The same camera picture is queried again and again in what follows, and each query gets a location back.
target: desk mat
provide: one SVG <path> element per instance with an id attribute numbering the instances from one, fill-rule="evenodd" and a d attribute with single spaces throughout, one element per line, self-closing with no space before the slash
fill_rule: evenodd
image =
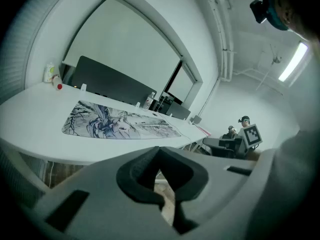
<path id="1" fill-rule="evenodd" d="M 180 137 L 165 120 L 79 100 L 62 132 L 99 139 L 162 139 Z"/>

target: water bottle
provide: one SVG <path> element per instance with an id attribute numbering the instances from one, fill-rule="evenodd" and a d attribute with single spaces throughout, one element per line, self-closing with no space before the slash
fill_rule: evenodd
<path id="1" fill-rule="evenodd" d="M 145 103 L 144 103 L 144 105 L 143 105 L 143 108 L 144 108 L 144 109 L 148 110 L 148 109 L 150 108 L 152 102 L 154 101 L 154 97 L 155 97 L 155 93 L 152 92 L 152 93 L 148 96 L 148 98 L 146 99 L 146 101 L 145 101 Z"/>
<path id="2" fill-rule="evenodd" d="M 62 81 L 61 81 L 61 78 L 58 74 L 55 74 L 53 77 L 52 77 L 52 84 L 54 86 L 54 88 L 56 90 L 61 90 L 62 89 Z"/>
<path id="3" fill-rule="evenodd" d="M 53 62 L 48 62 L 44 68 L 43 81 L 52 82 L 54 71 L 55 71 L 55 64 Z"/>

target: table leg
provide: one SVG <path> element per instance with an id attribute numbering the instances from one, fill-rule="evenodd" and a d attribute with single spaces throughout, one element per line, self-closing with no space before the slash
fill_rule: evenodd
<path id="1" fill-rule="evenodd" d="M 3 153 L 10 160 L 13 167 L 16 168 L 16 170 L 25 179 L 27 179 L 32 185 L 45 193 L 50 191 L 50 188 L 29 168 L 18 151 L 8 147 L 7 145 L 2 145 L 2 148 Z"/>
<path id="2" fill-rule="evenodd" d="M 196 148 L 199 147 L 199 145 L 200 145 L 201 143 L 202 143 L 202 139 L 199 140 L 199 141 L 196 143 L 196 145 L 194 146 L 194 148 L 191 149 L 191 152 L 195 152 Z"/>

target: white table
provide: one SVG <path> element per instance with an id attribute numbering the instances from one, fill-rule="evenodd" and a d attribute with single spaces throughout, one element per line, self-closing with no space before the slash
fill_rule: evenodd
<path id="1" fill-rule="evenodd" d="M 51 83 L 43 82 L 18 93 L 0 106 L 0 140 L 29 156 L 73 165 L 90 165 L 153 146 L 181 148 L 190 144 L 184 136 L 161 139 L 98 139 L 64 134 L 62 127 L 79 100 L 149 117 L 163 117 L 192 142 L 206 137 L 195 125 L 186 121 L 157 113 L 155 116 L 152 111 L 65 84 L 58 91 Z"/>

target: ceiling light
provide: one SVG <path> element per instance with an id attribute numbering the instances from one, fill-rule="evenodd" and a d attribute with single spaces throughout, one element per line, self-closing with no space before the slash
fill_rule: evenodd
<path id="1" fill-rule="evenodd" d="M 295 70 L 295 68 L 298 66 L 299 62 L 302 60 L 304 55 L 306 54 L 308 50 L 308 46 L 306 46 L 304 43 L 300 43 L 298 46 L 298 49 L 296 50 L 292 60 L 290 61 L 289 65 L 286 67 L 286 69 L 283 71 L 283 73 L 280 75 L 279 80 L 284 82 L 288 76 Z"/>

